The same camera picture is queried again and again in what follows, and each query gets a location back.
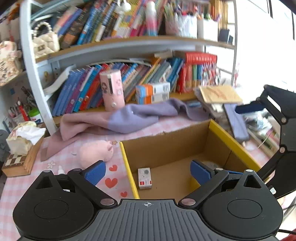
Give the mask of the cream tissue pack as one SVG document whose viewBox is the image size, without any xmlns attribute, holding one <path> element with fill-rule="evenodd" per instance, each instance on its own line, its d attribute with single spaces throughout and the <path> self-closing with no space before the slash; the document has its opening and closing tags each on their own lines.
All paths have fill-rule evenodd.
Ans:
<svg viewBox="0 0 296 241">
<path fill-rule="evenodd" d="M 6 139 L 11 154 L 27 155 L 32 146 L 44 136 L 46 128 L 39 128 L 34 121 L 19 123 Z"/>
</svg>

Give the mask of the orange white carton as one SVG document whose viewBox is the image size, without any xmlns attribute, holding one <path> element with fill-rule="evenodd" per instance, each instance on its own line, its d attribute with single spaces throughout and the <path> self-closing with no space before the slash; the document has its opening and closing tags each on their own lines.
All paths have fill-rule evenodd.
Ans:
<svg viewBox="0 0 296 241">
<path fill-rule="evenodd" d="M 169 82 L 137 85 L 137 104 L 152 104 L 166 101 L 170 97 L 171 85 Z"/>
</svg>

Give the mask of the yellow cardboard box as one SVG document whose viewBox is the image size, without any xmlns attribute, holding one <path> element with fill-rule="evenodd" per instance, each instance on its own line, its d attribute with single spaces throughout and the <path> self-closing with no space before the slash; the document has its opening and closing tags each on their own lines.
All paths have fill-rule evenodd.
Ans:
<svg viewBox="0 0 296 241">
<path fill-rule="evenodd" d="M 213 168 L 258 171 L 258 163 L 213 120 L 155 136 L 119 143 L 135 199 L 179 201 L 200 185 L 191 176 L 190 163 L 198 160 Z M 150 168 L 152 188 L 140 190 L 138 169 Z"/>
</svg>

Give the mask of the wooden chess box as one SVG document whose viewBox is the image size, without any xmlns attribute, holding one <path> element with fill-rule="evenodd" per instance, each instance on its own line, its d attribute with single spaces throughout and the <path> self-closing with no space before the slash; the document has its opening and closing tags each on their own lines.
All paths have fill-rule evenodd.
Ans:
<svg viewBox="0 0 296 241">
<path fill-rule="evenodd" d="M 10 154 L 2 166 L 2 172 L 7 177 L 26 176 L 31 173 L 37 153 L 43 142 L 42 137 L 34 146 L 32 146 L 27 155 Z"/>
</svg>

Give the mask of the white metal bookshelf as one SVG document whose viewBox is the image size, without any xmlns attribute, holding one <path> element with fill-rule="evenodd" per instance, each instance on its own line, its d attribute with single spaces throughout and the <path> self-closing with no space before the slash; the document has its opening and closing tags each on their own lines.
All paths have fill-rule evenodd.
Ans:
<svg viewBox="0 0 296 241">
<path fill-rule="evenodd" d="M 36 59 L 31 34 L 31 21 L 37 16 L 48 13 L 60 5 L 70 6 L 74 1 L 49 1 L 40 4 L 36 1 L 22 1 L 20 6 L 20 34 L 23 49 L 23 59 L 34 98 L 50 135 L 57 130 L 59 118 L 54 118 L 48 100 L 51 95 L 45 95 L 42 84 L 46 79 L 56 80 L 68 66 L 77 68 L 115 57 L 143 57 L 153 55 L 159 51 L 177 50 L 193 51 L 206 50 L 208 46 L 215 46 L 233 51 L 231 76 L 235 74 L 237 62 L 237 44 L 229 45 L 204 39 L 193 39 L 177 36 L 140 36 L 131 38 L 108 39 L 97 43 L 88 43 L 61 50 Z"/>
</svg>

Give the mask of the small white red box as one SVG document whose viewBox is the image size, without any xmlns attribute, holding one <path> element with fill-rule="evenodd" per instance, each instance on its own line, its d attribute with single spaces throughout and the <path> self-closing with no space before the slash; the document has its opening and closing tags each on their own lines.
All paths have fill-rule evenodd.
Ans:
<svg viewBox="0 0 296 241">
<path fill-rule="evenodd" d="M 138 186 L 140 190 L 152 188 L 152 177 L 150 168 L 138 169 Z"/>
</svg>

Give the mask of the pink purple cloth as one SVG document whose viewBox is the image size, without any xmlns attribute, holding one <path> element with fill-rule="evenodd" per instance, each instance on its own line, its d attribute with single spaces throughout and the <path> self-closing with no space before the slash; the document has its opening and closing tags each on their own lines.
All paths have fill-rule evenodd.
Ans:
<svg viewBox="0 0 296 241">
<path fill-rule="evenodd" d="M 66 114 L 60 119 L 59 129 L 49 138 L 48 147 L 41 150 L 41 161 L 48 160 L 77 141 L 82 133 L 94 135 L 133 133 L 157 123 L 162 117 L 179 114 L 186 115 L 192 121 L 209 119 L 209 114 L 202 108 L 190 108 L 176 98 L 146 105 L 128 104 L 113 112 Z"/>
</svg>

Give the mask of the pink checkered tablecloth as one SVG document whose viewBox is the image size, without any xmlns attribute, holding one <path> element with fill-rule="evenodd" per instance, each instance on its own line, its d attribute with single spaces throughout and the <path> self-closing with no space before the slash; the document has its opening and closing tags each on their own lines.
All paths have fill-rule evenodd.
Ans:
<svg viewBox="0 0 296 241">
<path fill-rule="evenodd" d="M 17 240 L 13 210 L 43 170 L 57 174 L 80 167 L 79 149 L 96 140 L 110 141 L 114 153 L 98 188 L 116 200 L 123 198 L 175 199 L 179 201 L 199 187 L 190 174 L 193 159 L 211 168 L 258 171 L 267 157 L 253 144 L 242 147 L 213 121 L 199 123 L 185 115 L 161 118 L 157 123 L 129 134 L 83 133 L 74 143 L 46 161 L 36 157 L 27 176 L 6 180 L 1 195 L 1 240 Z"/>
</svg>

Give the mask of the pink plush toy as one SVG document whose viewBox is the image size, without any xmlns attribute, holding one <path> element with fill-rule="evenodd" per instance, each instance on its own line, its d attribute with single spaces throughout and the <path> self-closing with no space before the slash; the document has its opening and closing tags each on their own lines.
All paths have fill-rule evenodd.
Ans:
<svg viewBox="0 0 296 241">
<path fill-rule="evenodd" d="M 113 153 L 113 144 L 110 141 L 87 142 L 79 149 L 80 164 L 86 169 L 97 161 L 108 162 L 111 160 Z"/>
</svg>

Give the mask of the white quilted handbag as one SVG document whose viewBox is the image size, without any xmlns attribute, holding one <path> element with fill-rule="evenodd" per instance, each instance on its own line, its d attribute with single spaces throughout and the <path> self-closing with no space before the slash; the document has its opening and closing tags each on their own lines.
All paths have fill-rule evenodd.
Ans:
<svg viewBox="0 0 296 241">
<path fill-rule="evenodd" d="M 38 35 L 41 27 L 45 27 L 47 32 L 43 35 Z M 58 35 L 52 30 L 49 23 L 40 22 L 34 28 L 33 48 L 36 59 L 60 51 Z"/>
</svg>

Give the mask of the pink cylindrical case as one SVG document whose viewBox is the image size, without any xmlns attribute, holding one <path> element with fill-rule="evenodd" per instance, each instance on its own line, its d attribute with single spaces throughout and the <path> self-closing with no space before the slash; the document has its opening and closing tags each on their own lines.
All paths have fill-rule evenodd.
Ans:
<svg viewBox="0 0 296 241">
<path fill-rule="evenodd" d="M 105 110 L 108 112 L 123 108 L 125 99 L 119 69 L 110 69 L 99 73 Z"/>
</svg>

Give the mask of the red book set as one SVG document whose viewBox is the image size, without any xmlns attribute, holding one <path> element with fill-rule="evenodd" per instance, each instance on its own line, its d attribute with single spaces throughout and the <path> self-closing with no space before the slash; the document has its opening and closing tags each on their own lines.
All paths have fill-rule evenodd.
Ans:
<svg viewBox="0 0 296 241">
<path fill-rule="evenodd" d="M 212 79 L 216 74 L 217 55 L 197 51 L 177 51 L 175 56 L 184 60 L 179 71 L 177 93 L 189 93 L 200 85 L 213 83 Z"/>
</svg>

